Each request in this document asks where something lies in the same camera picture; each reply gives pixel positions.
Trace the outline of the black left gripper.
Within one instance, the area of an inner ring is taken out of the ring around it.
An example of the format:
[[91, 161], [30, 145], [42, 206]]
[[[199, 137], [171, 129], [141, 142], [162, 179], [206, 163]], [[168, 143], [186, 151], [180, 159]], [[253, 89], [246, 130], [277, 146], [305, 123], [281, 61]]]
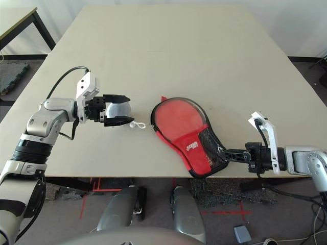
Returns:
[[125, 95], [104, 94], [102, 96], [95, 96], [85, 103], [86, 119], [102, 123], [105, 127], [116, 127], [129, 124], [134, 121], [133, 117], [116, 116], [107, 118], [105, 113], [106, 103], [122, 104], [129, 101], [130, 98]]

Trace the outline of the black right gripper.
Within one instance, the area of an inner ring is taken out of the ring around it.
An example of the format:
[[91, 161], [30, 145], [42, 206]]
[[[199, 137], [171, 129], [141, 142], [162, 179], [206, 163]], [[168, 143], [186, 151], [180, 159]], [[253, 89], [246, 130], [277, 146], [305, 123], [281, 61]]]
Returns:
[[249, 162], [250, 173], [263, 174], [271, 169], [270, 149], [260, 142], [248, 142], [244, 149], [225, 149], [219, 152], [222, 160], [228, 162]]

